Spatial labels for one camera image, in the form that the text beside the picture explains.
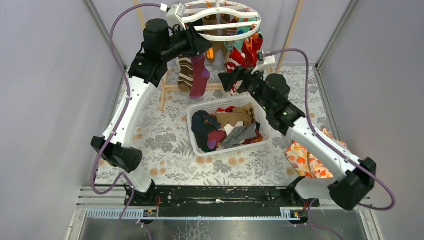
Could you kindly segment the orange clothes peg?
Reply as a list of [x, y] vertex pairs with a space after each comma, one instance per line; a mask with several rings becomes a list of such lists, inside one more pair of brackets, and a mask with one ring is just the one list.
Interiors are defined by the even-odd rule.
[[208, 49], [206, 51], [206, 58], [208, 60], [214, 60], [215, 59], [215, 52], [214, 52], [214, 48], [213, 47], [211, 47], [210, 49]]

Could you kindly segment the white round clip hanger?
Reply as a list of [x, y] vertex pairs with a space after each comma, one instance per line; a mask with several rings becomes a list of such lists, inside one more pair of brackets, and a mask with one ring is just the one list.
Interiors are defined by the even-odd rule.
[[194, 0], [169, 7], [167, 22], [185, 30], [189, 23], [205, 20], [195, 30], [212, 42], [235, 42], [255, 35], [261, 26], [260, 14], [245, 4], [231, 0]]

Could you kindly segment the brown white striped sock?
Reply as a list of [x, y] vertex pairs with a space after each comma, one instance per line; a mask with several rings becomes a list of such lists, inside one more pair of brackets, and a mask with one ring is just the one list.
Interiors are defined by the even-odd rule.
[[180, 56], [178, 58], [180, 66], [180, 73], [177, 79], [178, 89], [181, 92], [188, 93], [192, 90], [194, 77], [193, 77], [193, 64], [190, 58]]

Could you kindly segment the tan ribbed sock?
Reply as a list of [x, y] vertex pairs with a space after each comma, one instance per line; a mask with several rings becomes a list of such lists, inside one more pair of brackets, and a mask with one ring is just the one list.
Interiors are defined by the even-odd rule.
[[235, 127], [238, 122], [242, 122], [243, 126], [253, 124], [256, 119], [253, 110], [235, 107], [232, 112], [217, 112], [215, 114], [217, 122], [224, 128], [227, 125]]

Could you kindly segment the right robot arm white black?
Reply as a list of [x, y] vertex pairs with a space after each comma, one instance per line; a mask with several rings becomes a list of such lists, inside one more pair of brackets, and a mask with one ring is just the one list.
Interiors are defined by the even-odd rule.
[[287, 191], [293, 206], [306, 199], [332, 200], [351, 211], [374, 188], [377, 164], [369, 157], [360, 159], [308, 122], [305, 113], [289, 101], [291, 88], [282, 74], [270, 74], [239, 66], [233, 72], [218, 74], [225, 92], [236, 82], [238, 93], [249, 93], [266, 113], [268, 124], [282, 135], [298, 142], [321, 161], [333, 175], [327, 179], [304, 177]]

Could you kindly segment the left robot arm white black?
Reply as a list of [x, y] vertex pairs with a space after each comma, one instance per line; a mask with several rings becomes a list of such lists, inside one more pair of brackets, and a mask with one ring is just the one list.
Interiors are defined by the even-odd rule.
[[122, 70], [126, 90], [111, 122], [102, 136], [94, 136], [91, 146], [97, 155], [91, 170], [90, 184], [95, 184], [100, 160], [118, 168], [136, 199], [144, 206], [152, 204], [155, 192], [152, 179], [143, 173], [141, 150], [132, 147], [133, 134], [139, 117], [168, 71], [168, 62], [178, 57], [199, 57], [213, 46], [194, 23], [170, 25], [156, 18], [146, 23], [143, 42], [128, 70]]

